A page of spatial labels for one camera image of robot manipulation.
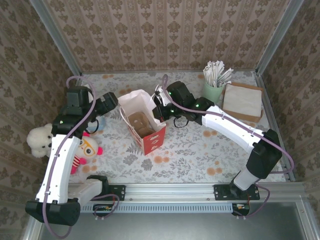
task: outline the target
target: wallpaper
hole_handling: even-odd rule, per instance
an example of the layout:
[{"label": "wallpaper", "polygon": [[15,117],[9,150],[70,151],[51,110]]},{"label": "wallpaper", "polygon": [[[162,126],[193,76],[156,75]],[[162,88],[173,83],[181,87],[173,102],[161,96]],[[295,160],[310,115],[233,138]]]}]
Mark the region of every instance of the wallpaper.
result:
[{"label": "wallpaper", "polygon": [[26,137],[53,120],[72,73],[28,0],[2,0],[0,9],[0,239],[15,240],[47,164]]},{"label": "wallpaper", "polygon": [[82,72],[254,69],[289,0],[45,0]]},{"label": "wallpaper", "polygon": [[262,76],[286,149],[320,218],[320,1],[305,0]]}]

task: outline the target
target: white teddy bear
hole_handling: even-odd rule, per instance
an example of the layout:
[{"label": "white teddy bear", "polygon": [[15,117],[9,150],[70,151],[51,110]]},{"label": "white teddy bear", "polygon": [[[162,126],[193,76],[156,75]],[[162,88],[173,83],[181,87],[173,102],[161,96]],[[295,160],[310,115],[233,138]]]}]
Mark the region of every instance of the white teddy bear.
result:
[{"label": "white teddy bear", "polygon": [[52,137],[52,124],[32,129],[26,137],[26,142],[31,148],[31,153],[36,158],[50,157]]}]

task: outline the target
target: paper bag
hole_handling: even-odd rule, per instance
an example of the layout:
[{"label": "paper bag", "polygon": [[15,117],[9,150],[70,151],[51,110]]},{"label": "paper bag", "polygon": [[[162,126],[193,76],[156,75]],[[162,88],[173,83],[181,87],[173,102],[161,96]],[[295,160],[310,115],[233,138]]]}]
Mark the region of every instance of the paper bag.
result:
[{"label": "paper bag", "polygon": [[[141,148],[144,155],[151,153],[159,148],[165,140],[166,123],[154,118],[152,110],[156,107],[151,96],[144,90],[135,90],[118,98],[120,114],[126,122],[128,129]],[[155,133],[141,138],[135,129],[130,125],[128,117],[136,112],[143,112],[148,118]]]}]

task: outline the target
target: green cup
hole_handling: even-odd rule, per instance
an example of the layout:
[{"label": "green cup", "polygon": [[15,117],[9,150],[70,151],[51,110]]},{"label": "green cup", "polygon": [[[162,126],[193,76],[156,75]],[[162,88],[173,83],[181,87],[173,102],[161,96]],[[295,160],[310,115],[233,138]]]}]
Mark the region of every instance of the green cup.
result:
[{"label": "green cup", "polygon": [[209,99],[213,103],[217,104],[220,100],[220,95],[221,95],[223,89],[224,89],[223,86],[213,87],[213,86],[208,85],[207,82],[205,82],[205,84],[203,86],[202,97]]}]

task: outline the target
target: pink plush toy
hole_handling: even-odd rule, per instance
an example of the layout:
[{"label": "pink plush toy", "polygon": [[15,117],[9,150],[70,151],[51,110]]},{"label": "pink plush toy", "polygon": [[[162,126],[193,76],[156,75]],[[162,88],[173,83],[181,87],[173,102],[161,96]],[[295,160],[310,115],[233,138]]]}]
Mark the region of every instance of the pink plush toy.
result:
[{"label": "pink plush toy", "polygon": [[96,155],[103,153],[102,147],[93,138],[89,137],[87,133],[83,134],[80,145],[75,152],[72,163],[71,174],[75,174],[79,165],[87,164],[87,160],[93,159]]}]

